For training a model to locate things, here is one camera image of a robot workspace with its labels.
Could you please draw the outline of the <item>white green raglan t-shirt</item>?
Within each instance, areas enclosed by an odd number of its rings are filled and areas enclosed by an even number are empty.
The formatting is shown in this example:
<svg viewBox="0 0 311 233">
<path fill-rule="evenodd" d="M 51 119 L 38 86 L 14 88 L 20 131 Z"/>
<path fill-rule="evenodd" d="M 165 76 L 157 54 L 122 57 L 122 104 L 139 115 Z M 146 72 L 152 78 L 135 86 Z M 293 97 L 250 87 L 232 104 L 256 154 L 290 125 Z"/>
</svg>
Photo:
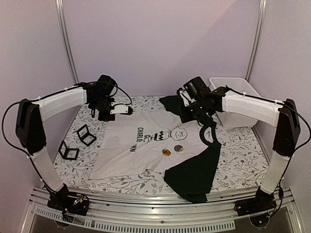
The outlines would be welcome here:
<svg viewBox="0 0 311 233">
<path fill-rule="evenodd" d="M 120 115 L 107 124 L 103 143 L 89 178 L 99 180 L 162 172 L 164 182 L 180 197 L 204 203 L 211 191 L 220 157 L 216 122 L 209 115 L 182 123 L 177 96 L 161 98 L 164 109 Z M 183 146 L 182 152 L 174 150 Z M 171 152 L 162 154 L 163 149 Z"/>
</svg>

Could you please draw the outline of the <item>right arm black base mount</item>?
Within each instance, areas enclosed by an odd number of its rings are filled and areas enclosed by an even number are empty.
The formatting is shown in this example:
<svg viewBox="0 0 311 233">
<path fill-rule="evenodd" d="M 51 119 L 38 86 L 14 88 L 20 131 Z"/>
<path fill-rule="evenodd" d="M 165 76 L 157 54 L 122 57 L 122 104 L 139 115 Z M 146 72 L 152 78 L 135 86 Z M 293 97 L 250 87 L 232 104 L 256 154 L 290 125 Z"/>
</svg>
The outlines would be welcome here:
<svg viewBox="0 0 311 233">
<path fill-rule="evenodd" d="M 258 188 L 253 198 L 239 200 L 234 202 L 234 204 L 234 211 L 237 212 L 238 216 L 255 214 L 276 208 L 274 194 L 267 194 L 260 188 Z"/>
</svg>

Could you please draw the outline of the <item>yellow round brooch brown flowers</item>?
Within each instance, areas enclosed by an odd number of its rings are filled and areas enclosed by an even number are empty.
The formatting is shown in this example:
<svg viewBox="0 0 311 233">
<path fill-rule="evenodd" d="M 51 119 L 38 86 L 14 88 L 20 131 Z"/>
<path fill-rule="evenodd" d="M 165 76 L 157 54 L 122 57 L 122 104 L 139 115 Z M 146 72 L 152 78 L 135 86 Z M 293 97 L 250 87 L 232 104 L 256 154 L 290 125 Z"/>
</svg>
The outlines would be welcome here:
<svg viewBox="0 0 311 233">
<path fill-rule="evenodd" d="M 163 150 L 162 150 L 162 154 L 163 154 L 163 155 L 166 155 L 166 156 L 170 156 L 170 155 L 171 155 L 171 152 L 170 152 L 168 149 L 163 149 Z"/>
</svg>

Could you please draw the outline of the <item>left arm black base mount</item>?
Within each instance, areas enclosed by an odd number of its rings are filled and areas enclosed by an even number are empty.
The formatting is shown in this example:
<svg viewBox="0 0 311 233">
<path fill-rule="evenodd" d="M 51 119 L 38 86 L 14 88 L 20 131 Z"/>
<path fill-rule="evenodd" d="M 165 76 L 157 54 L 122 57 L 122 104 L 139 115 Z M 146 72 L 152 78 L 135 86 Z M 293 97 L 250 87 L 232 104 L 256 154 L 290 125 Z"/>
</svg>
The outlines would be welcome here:
<svg viewBox="0 0 311 233">
<path fill-rule="evenodd" d="M 62 211 L 63 214 L 86 216 L 89 209 L 89 198 L 84 194 L 50 194 L 47 206 Z"/>
</svg>

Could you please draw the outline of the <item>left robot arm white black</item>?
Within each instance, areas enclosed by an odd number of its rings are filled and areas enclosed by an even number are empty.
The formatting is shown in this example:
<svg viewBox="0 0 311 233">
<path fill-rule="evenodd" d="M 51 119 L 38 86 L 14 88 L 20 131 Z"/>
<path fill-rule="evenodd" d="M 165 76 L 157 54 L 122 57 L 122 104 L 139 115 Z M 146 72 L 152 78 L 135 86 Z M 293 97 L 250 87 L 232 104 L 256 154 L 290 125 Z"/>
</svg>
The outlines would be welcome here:
<svg viewBox="0 0 311 233">
<path fill-rule="evenodd" d="M 111 92 L 118 85 L 114 79 L 101 75 L 96 82 L 78 83 L 72 87 L 35 100 L 23 99 L 18 105 L 16 136 L 40 179 L 51 193 L 56 193 L 53 202 L 62 211 L 72 207 L 70 197 L 62 192 L 64 184 L 57 175 L 47 151 L 43 123 L 63 111 L 87 104 L 91 115 L 98 114 L 99 121 L 114 120 Z"/>
</svg>

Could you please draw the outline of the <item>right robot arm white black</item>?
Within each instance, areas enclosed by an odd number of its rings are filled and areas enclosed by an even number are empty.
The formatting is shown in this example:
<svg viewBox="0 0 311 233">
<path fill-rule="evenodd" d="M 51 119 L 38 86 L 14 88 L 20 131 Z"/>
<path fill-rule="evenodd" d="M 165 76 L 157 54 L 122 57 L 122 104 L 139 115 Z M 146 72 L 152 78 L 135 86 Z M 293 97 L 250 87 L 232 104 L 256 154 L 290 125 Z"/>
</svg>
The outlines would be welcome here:
<svg viewBox="0 0 311 233">
<path fill-rule="evenodd" d="M 251 207 L 261 212 L 270 204 L 270 197 L 281 182 L 292 156 L 300 148 L 297 145 L 301 132 L 299 121 L 303 119 L 296 110 L 295 102 L 270 100 L 239 92 L 229 86 L 210 90 L 201 77 L 195 77 L 177 90 L 183 101 L 181 108 L 183 123 L 198 120 L 216 112 L 238 114 L 267 123 L 276 129 L 273 154 L 260 194 L 252 199 Z"/>
</svg>

